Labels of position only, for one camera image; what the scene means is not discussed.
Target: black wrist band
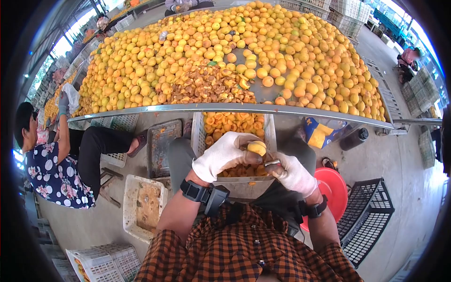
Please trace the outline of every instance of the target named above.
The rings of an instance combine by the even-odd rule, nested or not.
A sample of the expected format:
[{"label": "black wrist band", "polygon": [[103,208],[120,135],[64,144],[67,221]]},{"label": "black wrist band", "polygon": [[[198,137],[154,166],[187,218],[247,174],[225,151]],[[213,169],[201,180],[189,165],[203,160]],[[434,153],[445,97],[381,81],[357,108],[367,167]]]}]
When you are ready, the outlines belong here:
[{"label": "black wrist band", "polygon": [[310,207],[305,207],[304,214],[309,218],[317,218],[321,216],[321,213],[327,207],[327,197],[326,195],[322,195],[322,203],[315,204]]}]

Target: orange checkered shirt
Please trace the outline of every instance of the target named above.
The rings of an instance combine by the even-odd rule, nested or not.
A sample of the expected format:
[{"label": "orange checkered shirt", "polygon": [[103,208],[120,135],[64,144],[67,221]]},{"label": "orange checkered shirt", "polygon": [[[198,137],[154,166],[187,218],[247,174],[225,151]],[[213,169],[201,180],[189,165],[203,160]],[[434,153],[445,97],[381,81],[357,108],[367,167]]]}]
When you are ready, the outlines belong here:
[{"label": "orange checkered shirt", "polygon": [[314,251],[286,233],[288,222],[249,204],[227,224],[230,209],[203,218],[186,247],[174,231],[159,232],[135,281],[256,281],[263,271],[280,281],[362,281],[339,244]]}]

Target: gray pants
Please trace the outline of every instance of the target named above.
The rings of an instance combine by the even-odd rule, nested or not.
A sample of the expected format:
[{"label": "gray pants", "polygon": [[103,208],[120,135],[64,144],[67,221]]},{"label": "gray pants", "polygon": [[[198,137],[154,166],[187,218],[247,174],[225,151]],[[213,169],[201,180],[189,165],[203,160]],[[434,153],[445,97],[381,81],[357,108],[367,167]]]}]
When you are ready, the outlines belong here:
[{"label": "gray pants", "polygon": [[[292,137],[281,144],[277,144],[277,147],[278,151],[289,156],[295,156],[305,169],[311,175],[314,175],[316,153],[302,139]],[[184,137],[177,138],[169,145],[169,171],[174,194],[180,189],[180,184],[182,184],[183,179],[191,170],[193,158],[196,158],[196,155],[191,148],[189,139]],[[275,180],[260,197],[251,203],[265,210],[272,211],[288,221],[290,226],[289,233],[294,236],[299,230],[299,224],[295,221],[293,214],[288,212],[287,207],[295,206],[302,199],[300,193],[287,190],[280,182]]]}]

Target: red plastic basin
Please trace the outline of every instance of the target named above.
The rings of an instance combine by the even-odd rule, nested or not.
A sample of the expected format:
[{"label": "red plastic basin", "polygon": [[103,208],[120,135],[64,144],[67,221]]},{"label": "red plastic basin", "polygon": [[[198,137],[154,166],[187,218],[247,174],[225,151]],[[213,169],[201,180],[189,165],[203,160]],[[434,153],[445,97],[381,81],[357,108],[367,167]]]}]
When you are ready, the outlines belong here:
[{"label": "red plastic basin", "polygon": [[[328,167],[320,167],[315,170],[315,178],[319,181],[319,190],[321,194],[327,197],[327,206],[338,222],[345,212],[348,203],[348,189],[341,175]],[[308,232],[308,217],[302,217],[304,222],[300,225],[302,229]]]}]

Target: floral blouse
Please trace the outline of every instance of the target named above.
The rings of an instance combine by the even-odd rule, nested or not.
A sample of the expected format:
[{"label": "floral blouse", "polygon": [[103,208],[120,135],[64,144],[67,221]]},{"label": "floral blouse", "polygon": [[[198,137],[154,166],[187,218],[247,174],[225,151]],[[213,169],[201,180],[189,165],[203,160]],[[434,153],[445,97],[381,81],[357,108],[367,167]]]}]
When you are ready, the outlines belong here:
[{"label": "floral blouse", "polygon": [[41,144],[25,153],[25,170],[31,186],[47,201],[69,208],[88,209],[96,200],[77,171],[77,156],[58,163],[58,142]]}]

